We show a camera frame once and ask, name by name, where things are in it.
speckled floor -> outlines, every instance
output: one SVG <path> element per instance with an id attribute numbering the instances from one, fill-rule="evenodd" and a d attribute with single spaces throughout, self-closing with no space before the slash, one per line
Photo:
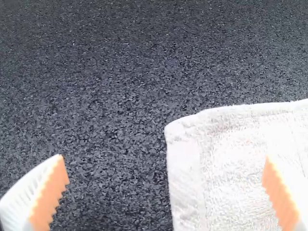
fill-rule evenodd
<path id="1" fill-rule="evenodd" d="M 61 153 L 53 231 L 171 231 L 164 126 L 308 96 L 304 0 L 0 1 L 0 195 Z"/>

white towel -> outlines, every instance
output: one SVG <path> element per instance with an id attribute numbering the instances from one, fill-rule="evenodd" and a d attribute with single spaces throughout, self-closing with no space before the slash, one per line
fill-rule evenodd
<path id="1" fill-rule="evenodd" d="M 207 109 L 165 137 L 175 231 L 281 230 L 262 170 L 271 154 L 308 176 L 308 100 Z"/>

terry cloth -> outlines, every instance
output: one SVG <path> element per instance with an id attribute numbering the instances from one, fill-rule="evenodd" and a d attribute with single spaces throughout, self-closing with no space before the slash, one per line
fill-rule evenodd
<path id="1" fill-rule="evenodd" d="M 270 154 L 308 176 L 308 100 L 206 109 L 165 138 L 174 231 L 281 230 L 262 171 Z"/>

orange serrated edge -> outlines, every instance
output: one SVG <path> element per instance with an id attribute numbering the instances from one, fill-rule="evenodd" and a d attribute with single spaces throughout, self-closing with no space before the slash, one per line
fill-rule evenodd
<path id="1" fill-rule="evenodd" d="M 262 186 L 269 195 L 282 230 L 293 231 L 299 222 L 300 212 L 279 170 L 269 157 L 265 161 Z"/>
<path id="2" fill-rule="evenodd" d="M 49 224 L 53 221 L 52 216 L 56 213 L 62 193 L 69 184 L 63 156 L 54 164 L 53 169 L 45 181 L 44 186 L 30 213 L 29 221 L 34 231 L 49 231 Z"/>

dark gray carpet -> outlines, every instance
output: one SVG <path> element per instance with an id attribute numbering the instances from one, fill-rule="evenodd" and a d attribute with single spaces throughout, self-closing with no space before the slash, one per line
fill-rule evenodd
<path id="1" fill-rule="evenodd" d="M 308 95 L 304 0 L 0 1 L 0 195 L 60 153 L 54 231 L 171 231 L 164 126 Z"/>

